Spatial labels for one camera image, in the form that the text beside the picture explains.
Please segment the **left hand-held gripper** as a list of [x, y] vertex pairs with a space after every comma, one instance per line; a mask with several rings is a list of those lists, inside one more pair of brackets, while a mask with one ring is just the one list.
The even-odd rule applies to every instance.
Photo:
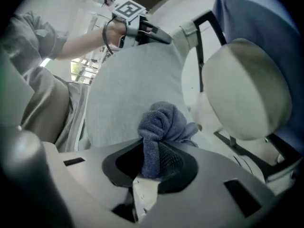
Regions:
[[123, 33], [118, 35], [118, 48], [128, 48], [136, 45], [159, 42], [170, 44], [169, 34], [151, 24], [144, 16], [145, 7], [132, 0], [104, 0], [112, 13], [107, 27], [120, 26]]

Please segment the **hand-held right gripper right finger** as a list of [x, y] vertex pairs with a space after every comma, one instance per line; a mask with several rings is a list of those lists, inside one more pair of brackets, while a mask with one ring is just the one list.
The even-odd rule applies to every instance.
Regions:
[[142, 228], [249, 227], [275, 196], [259, 179], [220, 154], [181, 143], [160, 143], [175, 167], [158, 186]]

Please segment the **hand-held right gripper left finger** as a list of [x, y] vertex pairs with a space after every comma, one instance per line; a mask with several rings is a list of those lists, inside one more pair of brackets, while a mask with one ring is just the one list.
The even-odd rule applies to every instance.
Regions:
[[143, 141], [134, 139], [107, 147], [60, 153], [74, 179], [104, 208], [138, 222], [133, 181], [143, 165]]

